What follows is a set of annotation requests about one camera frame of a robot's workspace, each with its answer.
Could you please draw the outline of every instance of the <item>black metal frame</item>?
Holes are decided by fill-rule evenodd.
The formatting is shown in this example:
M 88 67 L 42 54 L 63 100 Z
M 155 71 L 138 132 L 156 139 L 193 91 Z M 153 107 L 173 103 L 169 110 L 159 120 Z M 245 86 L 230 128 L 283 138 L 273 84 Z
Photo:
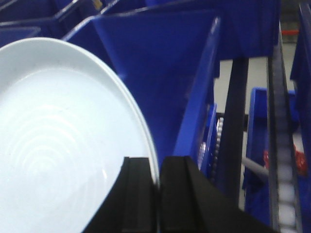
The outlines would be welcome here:
M 215 185 L 239 204 L 248 58 L 233 60 Z

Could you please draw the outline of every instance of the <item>metal rod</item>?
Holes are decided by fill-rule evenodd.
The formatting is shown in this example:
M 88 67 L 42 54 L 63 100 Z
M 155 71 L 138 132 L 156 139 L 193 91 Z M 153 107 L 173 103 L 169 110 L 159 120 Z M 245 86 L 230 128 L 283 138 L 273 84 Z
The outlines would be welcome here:
M 282 54 L 282 38 L 268 58 L 269 198 L 276 231 L 301 233 L 297 168 Z
M 248 58 L 233 60 L 215 185 L 239 204 Z

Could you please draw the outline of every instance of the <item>blue plastic bin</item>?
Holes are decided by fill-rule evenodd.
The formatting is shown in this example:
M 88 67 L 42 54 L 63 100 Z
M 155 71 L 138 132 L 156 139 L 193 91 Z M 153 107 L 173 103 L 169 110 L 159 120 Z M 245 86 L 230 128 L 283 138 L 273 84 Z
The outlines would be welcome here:
M 168 155 L 197 161 L 214 103 L 220 22 L 212 10 L 98 16 L 64 40 L 99 56 L 123 80 L 146 118 L 160 164 Z
M 0 28 L 40 27 L 43 36 L 61 38 L 100 10 L 93 0 L 11 0 L 0 7 Z
M 277 43 L 279 0 L 177 0 L 151 6 L 150 2 L 167 0 L 115 0 L 102 14 L 132 11 L 147 14 L 217 9 L 222 12 L 223 24 L 219 47 L 221 60 L 238 57 L 258 57 L 272 54 Z
M 40 35 L 41 30 L 38 27 L 0 28 L 0 48 L 16 40 Z
M 295 95 L 289 92 L 292 129 L 299 125 L 299 114 L 295 109 Z M 254 88 L 251 95 L 251 107 L 247 131 L 246 157 L 264 165 L 263 152 L 268 150 L 267 132 L 267 91 Z M 298 176 L 303 232 L 311 232 L 311 183 L 308 178 Z M 245 211 L 266 225 L 270 225 L 269 185 L 253 172 L 245 169 L 244 189 L 246 190 Z
M 305 153 L 311 171 L 311 10 L 307 3 L 300 4 L 300 30 L 292 67 L 295 82 L 296 107 L 299 112 Z

